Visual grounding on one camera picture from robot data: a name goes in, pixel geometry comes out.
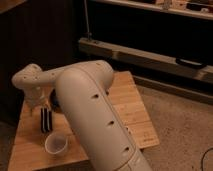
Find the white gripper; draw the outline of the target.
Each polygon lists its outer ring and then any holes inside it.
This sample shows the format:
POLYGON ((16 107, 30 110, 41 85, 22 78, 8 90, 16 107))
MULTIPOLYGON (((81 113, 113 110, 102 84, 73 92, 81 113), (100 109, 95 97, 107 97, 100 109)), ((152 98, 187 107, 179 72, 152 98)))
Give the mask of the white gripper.
POLYGON ((46 96, 42 89, 32 89, 25 92, 25 101, 30 107, 30 116, 33 115, 34 107, 41 106, 46 103, 46 96))

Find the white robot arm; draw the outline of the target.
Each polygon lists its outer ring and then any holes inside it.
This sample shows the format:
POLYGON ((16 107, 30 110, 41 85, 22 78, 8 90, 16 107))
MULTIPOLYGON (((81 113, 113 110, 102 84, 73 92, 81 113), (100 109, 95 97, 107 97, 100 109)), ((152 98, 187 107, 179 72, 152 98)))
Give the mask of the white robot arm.
POLYGON ((152 171, 112 106, 107 92, 113 68, 104 60, 79 62, 48 71, 29 64, 13 75, 28 105, 44 102, 51 85, 60 108, 96 171, 152 171))

